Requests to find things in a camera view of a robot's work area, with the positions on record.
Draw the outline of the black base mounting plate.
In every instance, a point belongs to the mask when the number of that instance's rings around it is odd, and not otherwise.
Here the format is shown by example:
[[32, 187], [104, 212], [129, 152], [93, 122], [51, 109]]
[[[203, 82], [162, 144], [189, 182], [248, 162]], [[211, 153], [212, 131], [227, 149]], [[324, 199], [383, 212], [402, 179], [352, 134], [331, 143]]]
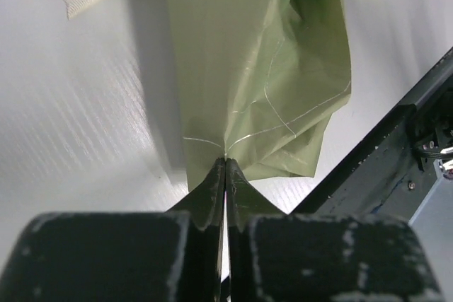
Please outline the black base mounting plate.
[[296, 214], [386, 214], [409, 220], [452, 159], [448, 51], [294, 209]]

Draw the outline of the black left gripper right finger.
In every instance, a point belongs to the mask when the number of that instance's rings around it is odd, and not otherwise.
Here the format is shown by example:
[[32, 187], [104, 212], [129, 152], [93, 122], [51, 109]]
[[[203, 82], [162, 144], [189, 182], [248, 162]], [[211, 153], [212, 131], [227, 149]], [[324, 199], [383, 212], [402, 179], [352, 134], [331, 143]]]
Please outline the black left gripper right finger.
[[232, 301], [443, 301], [413, 229], [376, 214], [284, 214], [225, 165]]

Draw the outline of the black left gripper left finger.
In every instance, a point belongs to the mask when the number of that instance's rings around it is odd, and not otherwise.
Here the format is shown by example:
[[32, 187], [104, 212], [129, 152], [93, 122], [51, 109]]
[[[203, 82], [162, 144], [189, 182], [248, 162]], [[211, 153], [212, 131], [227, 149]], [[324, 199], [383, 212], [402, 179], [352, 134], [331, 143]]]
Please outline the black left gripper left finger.
[[20, 234], [2, 301], [218, 301], [226, 162], [165, 212], [54, 212]]

